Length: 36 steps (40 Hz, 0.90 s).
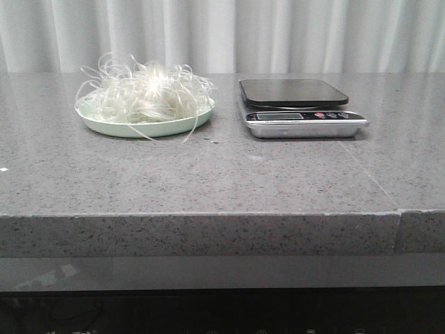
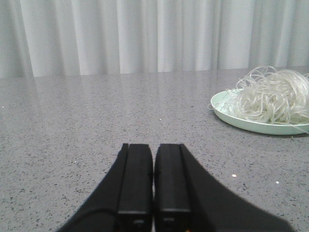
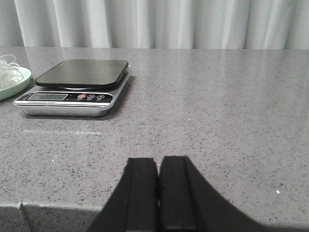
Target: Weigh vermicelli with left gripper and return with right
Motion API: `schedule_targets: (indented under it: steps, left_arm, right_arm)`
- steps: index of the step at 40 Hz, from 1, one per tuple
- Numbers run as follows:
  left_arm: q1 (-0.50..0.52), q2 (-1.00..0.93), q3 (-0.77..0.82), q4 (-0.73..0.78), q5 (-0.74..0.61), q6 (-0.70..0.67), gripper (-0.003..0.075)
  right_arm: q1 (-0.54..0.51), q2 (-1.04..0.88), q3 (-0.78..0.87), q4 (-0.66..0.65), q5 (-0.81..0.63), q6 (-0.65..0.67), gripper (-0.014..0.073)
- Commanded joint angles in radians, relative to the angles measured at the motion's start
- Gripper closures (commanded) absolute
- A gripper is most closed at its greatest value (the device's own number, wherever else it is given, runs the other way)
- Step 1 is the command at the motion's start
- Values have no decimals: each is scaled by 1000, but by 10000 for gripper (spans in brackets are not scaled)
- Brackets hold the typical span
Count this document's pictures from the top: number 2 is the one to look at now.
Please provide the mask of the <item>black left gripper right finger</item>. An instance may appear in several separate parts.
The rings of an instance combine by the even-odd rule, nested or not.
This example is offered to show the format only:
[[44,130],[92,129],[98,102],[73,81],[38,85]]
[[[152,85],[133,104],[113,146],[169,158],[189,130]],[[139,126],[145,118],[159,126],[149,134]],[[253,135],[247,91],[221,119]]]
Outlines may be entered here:
[[154,168],[157,232],[291,232],[291,225],[237,196],[183,144],[161,144]]

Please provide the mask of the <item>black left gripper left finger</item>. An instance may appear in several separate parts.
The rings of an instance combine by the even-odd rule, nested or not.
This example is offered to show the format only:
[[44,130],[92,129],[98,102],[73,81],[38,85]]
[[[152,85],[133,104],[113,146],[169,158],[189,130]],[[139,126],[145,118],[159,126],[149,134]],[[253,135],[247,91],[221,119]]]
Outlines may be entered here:
[[150,232],[153,159],[146,144],[123,144],[93,193],[61,232]]

